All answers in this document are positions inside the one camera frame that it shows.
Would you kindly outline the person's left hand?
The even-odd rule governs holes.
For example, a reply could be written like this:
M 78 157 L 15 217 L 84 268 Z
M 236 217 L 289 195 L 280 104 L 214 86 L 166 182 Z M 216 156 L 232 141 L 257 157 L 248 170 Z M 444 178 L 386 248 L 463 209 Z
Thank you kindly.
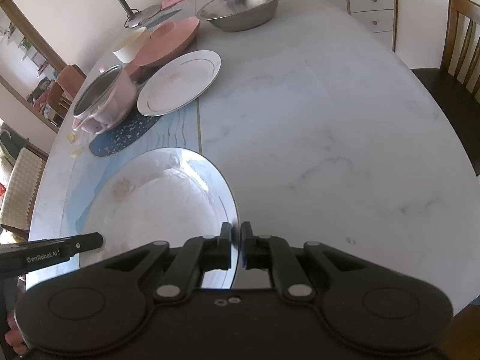
M 24 356 L 28 351 L 28 347 L 24 342 L 24 338 L 21 335 L 21 332 L 15 320 L 15 316 L 12 312 L 7 315 L 7 325 L 9 330 L 4 336 L 7 345 L 10 345 L 10 347 L 13 348 L 14 352 L 19 356 Z

